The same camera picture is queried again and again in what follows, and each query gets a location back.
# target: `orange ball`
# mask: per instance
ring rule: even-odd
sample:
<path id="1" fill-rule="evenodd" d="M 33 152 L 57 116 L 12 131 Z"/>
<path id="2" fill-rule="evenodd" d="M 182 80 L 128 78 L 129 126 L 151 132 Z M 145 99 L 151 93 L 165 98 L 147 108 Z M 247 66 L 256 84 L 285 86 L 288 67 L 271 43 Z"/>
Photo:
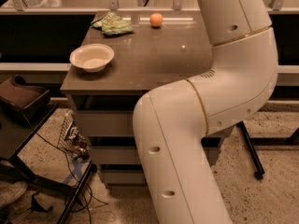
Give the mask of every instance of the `orange ball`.
<path id="1" fill-rule="evenodd" d="M 149 18 L 149 22 L 153 27 L 160 27 L 163 22 L 163 16 L 160 13 L 153 13 Z"/>

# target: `green cloth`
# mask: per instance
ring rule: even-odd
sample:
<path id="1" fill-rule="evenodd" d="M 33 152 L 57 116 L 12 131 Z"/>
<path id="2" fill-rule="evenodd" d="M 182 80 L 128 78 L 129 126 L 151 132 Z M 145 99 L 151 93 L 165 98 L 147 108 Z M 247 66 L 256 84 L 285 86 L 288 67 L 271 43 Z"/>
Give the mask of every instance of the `green cloth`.
<path id="1" fill-rule="evenodd" d="M 108 12 L 105 16 L 93 20 L 92 27 L 102 30 L 104 35 L 121 35 L 134 30 L 129 22 L 115 12 Z"/>

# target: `concrete floor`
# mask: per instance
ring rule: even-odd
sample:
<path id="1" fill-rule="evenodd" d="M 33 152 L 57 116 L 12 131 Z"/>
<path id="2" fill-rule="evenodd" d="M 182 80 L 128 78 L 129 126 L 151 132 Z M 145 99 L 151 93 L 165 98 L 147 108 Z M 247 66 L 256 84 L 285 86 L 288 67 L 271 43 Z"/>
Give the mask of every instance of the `concrete floor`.
<path id="1" fill-rule="evenodd" d="M 59 144 L 65 114 L 65 102 L 38 132 L 52 144 Z M 288 137 L 299 127 L 299 103 L 269 102 L 245 124 L 251 136 Z M 216 165 L 212 166 L 221 195 L 235 224 L 296 224 L 299 219 L 299 147 L 259 147 L 258 155 L 265 169 L 262 180 L 255 179 L 255 168 L 237 127 L 225 139 Z M 36 174 L 66 182 L 69 176 L 65 155 L 38 136 L 20 153 L 20 158 Z M 9 183 L 0 181 L 0 188 Z M 108 187 L 93 174 L 89 185 L 93 196 L 89 204 L 93 224 L 158 223 L 147 187 Z M 17 217 L 30 207 L 31 195 L 39 190 L 29 186 L 18 201 L 9 206 L 9 217 Z M 34 212 L 20 223 L 56 223 L 64 208 L 64 197 L 40 190 L 36 197 L 49 213 Z M 85 191 L 86 199 L 90 195 Z M 86 209 L 72 213 L 67 223 L 90 223 Z"/>

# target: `brown leather bag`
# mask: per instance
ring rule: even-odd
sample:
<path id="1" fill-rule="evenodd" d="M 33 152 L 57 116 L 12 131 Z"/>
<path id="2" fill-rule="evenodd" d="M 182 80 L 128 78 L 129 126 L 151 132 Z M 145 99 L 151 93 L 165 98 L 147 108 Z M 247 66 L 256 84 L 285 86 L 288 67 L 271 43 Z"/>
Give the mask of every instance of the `brown leather bag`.
<path id="1" fill-rule="evenodd" d="M 16 75 L 0 84 L 0 106 L 17 119 L 30 119 L 50 101 L 49 90 L 28 86 L 23 77 Z"/>

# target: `floor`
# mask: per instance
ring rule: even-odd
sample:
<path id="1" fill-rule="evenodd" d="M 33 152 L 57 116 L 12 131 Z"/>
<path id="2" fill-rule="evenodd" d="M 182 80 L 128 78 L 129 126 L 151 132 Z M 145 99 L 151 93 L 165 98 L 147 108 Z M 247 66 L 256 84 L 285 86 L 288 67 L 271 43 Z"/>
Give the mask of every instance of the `floor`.
<path id="1" fill-rule="evenodd" d="M 70 112 L 66 101 L 59 103 L 60 107 L 38 132 L 54 146 L 60 145 L 65 116 Z M 245 124 L 251 136 L 288 137 L 299 127 L 299 103 L 271 101 Z M 298 223 L 299 147 L 258 147 L 257 152 L 265 169 L 262 180 L 255 179 L 255 168 L 244 139 L 239 129 L 234 127 L 222 144 L 218 161 L 212 166 L 233 223 Z M 37 135 L 23 149 L 20 158 L 39 175 L 65 183 L 69 181 L 65 155 Z M 69 182 L 71 185 L 75 183 L 74 178 Z M 98 174 L 93 174 L 88 184 L 94 197 L 88 210 L 72 213 L 67 223 L 158 223 L 147 187 L 105 187 Z M 6 180 L 0 181 L 0 188 L 7 185 Z M 64 197 L 31 185 L 18 201 L 9 206 L 9 218 L 14 219 L 29 208 L 31 195 L 38 190 L 37 201 L 45 209 L 53 206 L 53 210 L 49 213 L 34 212 L 19 223 L 56 223 L 64 208 Z M 89 192 L 84 193 L 89 200 Z"/>

